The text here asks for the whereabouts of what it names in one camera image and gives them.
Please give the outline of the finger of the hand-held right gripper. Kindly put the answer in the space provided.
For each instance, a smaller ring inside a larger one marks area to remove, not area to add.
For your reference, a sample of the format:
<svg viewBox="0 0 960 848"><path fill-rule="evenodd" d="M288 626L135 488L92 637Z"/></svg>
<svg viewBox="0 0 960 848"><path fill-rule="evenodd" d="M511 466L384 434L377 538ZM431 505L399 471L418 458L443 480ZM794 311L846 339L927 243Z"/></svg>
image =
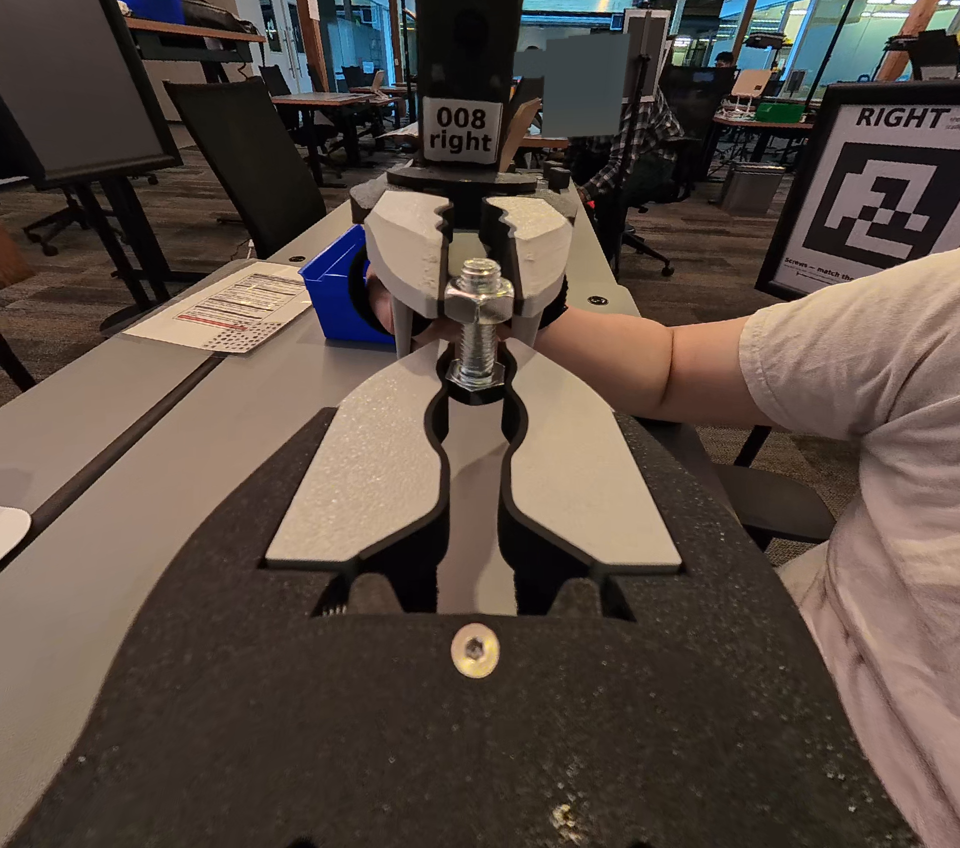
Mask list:
<svg viewBox="0 0 960 848"><path fill-rule="evenodd" d="M493 196L482 205L482 242L513 286L513 338L534 346L547 307L561 295L571 222L533 196Z"/></svg>
<svg viewBox="0 0 960 848"><path fill-rule="evenodd" d="M387 191L367 215L366 252L391 296L396 355L411 353L413 315L434 319L448 283L450 200L437 194Z"/></svg>

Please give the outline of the silver hex nut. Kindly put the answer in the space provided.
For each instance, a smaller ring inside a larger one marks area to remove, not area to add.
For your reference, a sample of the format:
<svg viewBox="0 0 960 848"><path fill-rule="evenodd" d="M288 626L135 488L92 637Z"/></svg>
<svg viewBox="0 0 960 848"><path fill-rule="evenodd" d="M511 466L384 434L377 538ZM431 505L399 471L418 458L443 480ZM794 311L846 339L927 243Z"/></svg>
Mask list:
<svg viewBox="0 0 960 848"><path fill-rule="evenodd" d="M452 281L445 289L442 313L461 324L493 326L509 321L514 312L514 289L509 281L489 290L471 290Z"/></svg>

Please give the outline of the blue plastic bin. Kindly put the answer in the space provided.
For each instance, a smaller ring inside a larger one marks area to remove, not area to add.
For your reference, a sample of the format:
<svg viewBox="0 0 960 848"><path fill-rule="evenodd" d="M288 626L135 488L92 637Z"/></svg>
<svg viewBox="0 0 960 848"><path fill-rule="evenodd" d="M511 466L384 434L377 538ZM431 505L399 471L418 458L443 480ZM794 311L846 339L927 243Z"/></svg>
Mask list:
<svg viewBox="0 0 960 848"><path fill-rule="evenodd" d="M366 232L354 224L299 270L327 340L395 346L370 303Z"/></svg>

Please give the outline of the silver hex bolt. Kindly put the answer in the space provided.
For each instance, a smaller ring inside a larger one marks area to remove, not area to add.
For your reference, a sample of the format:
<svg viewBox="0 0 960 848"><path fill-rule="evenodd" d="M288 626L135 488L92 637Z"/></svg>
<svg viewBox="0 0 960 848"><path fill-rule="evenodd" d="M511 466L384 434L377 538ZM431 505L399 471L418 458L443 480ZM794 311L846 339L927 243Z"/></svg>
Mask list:
<svg viewBox="0 0 960 848"><path fill-rule="evenodd" d="M502 274L498 262L486 257L465 260L461 273L449 283L452 281L471 290L495 289L505 281L512 283ZM486 392L502 386L505 369L498 362L498 326L501 324L484 326L455 323L460 325L460 340L447 376L463 391L470 393Z"/></svg>

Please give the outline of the person's right hand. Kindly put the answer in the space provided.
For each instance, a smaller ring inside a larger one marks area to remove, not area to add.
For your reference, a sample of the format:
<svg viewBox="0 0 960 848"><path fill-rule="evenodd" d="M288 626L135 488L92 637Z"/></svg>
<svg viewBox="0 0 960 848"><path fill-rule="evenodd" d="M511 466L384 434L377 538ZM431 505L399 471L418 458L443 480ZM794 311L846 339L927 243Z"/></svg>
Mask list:
<svg viewBox="0 0 960 848"><path fill-rule="evenodd" d="M454 322L442 317L430 320L417 313L411 315L412 320L409 333L406 333L405 330L397 329L395 325L394 296L384 285L372 265L366 269L365 281L367 301L369 302L374 318L379 322L382 329L392 335L395 340L404 341L406 338L409 338L410 350L423 347L436 339L453 342L458 337L459 330Z"/></svg>

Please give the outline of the wooden top desk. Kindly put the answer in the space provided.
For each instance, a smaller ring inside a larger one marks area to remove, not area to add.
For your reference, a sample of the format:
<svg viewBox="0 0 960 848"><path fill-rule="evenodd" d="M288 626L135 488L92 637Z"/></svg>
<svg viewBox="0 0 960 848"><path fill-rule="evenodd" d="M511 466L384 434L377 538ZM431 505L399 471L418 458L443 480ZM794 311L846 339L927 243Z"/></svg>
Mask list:
<svg viewBox="0 0 960 848"><path fill-rule="evenodd" d="M271 96L270 100L277 107L292 107L301 114L314 111L333 112L335 115L333 125L338 128L342 136L346 164L350 168L357 168L361 164L359 148L361 131L358 128L361 115L370 112L380 113L381 109L396 102L394 98L387 95L371 92L344 94L308 92Z"/></svg>
<svg viewBox="0 0 960 848"><path fill-rule="evenodd" d="M719 146L721 135L725 130L734 130L741 134L755 136L755 142L749 152L747 160L759 163L775 138L785 139L789 144L799 139L805 139L814 128L812 122L762 122L756 119L737 118L727 114L714 114L711 128L704 140L702 166L710 170Z"/></svg>

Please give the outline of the black office chair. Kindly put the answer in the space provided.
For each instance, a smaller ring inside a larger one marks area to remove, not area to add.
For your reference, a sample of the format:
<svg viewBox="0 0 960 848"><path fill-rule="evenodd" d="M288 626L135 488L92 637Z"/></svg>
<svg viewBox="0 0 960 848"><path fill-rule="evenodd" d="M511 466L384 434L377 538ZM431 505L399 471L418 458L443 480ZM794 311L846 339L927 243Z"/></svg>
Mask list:
<svg viewBox="0 0 960 848"><path fill-rule="evenodd" d="M652 249L628 225L630 210L645 210L649 203L683 201L693 193L701 175L705 139L722 98L721 73L716 69L667 66L662 89L682 128L682 138L667 143L661 156L646 155L636 164L621 190L614 194L615 241L611 268L619 275L622 248L631 247L662 264L668 277L674 268L666 256Z"/></svg>
<svg viewBox="0 0 960 848"><path fill-rule="evenodd" d="M259 258L274 255L327 214L261 78L163 85Z"/></svg>

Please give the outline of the black chair seat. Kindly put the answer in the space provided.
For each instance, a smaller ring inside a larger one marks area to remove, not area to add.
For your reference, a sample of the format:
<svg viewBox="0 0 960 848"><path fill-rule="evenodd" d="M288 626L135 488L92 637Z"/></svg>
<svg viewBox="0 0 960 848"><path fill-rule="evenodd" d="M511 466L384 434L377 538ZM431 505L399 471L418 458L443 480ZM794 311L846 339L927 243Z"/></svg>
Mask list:
<svg viewBox="0 0 960 848"><path fill-rule="evenodd" d="M755 426L734 463L714 464L732 510L751 540L766 552L776 540L819 545L830 539L835 519L810 486L752 467L772 429Z"/></svg>

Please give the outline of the grey metal trash bin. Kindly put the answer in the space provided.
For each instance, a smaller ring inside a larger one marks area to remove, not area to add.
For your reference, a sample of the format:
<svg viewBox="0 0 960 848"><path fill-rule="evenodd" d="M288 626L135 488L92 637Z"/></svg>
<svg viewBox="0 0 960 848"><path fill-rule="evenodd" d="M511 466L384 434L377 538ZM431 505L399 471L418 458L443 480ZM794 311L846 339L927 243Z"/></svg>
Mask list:
<svg viewBox="0 0 960 848"><path fill-rule="evenodd" d="M728 169L718 204L734 216L766 216L785 173L786 169L776 164L735 161Z"/></svg>

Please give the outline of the black easel stand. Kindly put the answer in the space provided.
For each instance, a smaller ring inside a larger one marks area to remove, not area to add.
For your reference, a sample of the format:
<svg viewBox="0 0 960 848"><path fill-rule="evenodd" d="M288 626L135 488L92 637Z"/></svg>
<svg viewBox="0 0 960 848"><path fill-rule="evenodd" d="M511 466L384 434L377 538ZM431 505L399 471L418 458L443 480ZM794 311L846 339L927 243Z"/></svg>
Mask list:
<svg viewBox="0 0 960 848"><path fill-rule="evenodd" d="M176 270L169 265L128 177L106 178L99 186L108 210L100 204L91 183L63 184L66 207L24 226L22 231L47 256L58 253L53 239L72 223L97 234L114 265L113 276L124 283L133 299L131 306L102 322L101 335L110 337L168 302L168 284L192 286L206 274Z"/></svg>

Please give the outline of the blue storage box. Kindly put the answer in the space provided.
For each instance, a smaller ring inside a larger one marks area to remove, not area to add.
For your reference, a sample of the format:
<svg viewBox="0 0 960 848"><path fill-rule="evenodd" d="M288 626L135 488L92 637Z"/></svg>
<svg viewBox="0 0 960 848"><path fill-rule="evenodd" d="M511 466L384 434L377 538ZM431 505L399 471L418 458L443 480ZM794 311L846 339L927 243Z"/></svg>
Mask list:
<svg viewBox="0 0 960 848"><path fill-rule="evenodd" d="M186 24L183 0L118 0L124 2L130 15L164 24Z"/></svg>

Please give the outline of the framed marker poster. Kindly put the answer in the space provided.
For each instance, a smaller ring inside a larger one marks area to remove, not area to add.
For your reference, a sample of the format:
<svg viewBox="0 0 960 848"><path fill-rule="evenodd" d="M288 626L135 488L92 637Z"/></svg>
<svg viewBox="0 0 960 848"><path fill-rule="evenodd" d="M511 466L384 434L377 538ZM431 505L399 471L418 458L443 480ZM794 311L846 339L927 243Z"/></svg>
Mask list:
<svg viewBox="0 0 960 848"><path fill-rule="evenodd" d="M958 247L959 80L826 88L755 288L805 297Z"/></svg>

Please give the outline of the white flat object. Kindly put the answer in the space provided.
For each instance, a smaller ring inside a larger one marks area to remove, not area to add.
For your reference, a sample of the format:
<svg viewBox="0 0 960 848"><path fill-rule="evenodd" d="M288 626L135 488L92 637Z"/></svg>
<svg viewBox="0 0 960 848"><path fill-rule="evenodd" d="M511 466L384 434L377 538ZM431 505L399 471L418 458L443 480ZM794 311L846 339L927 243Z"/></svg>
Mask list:
<svg viewBox="0 0 960 848"><path fill-rule="evenodd" d="M21 508L1 506L0 523L0 555L3 560L27 537L32 527L32 517Z"/></svg>

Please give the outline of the black framed board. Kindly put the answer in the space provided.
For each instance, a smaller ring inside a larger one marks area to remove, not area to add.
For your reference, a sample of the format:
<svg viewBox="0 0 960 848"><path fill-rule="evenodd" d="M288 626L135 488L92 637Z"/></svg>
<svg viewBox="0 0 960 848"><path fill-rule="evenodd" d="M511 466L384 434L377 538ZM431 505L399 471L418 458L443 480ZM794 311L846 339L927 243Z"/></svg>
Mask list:
<svg viewBox="0 0 960 848"><path fill-rule="evenodd" d="M182 159L116 0L1 0L2 152L39 190Z"/></svg>

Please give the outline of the brown wooden object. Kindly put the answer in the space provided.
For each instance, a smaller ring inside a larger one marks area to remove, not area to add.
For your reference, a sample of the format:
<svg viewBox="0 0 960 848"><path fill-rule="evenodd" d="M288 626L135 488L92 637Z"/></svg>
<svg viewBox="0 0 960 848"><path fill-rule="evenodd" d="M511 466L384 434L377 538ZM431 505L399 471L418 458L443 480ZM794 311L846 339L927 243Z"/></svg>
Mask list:
<svg viewBox="0 0 960 848"><path fill-rule="evenodd" d="M0 229L0 243L1 290L32 278L35 275L34 270L3 224Z"/></svg>

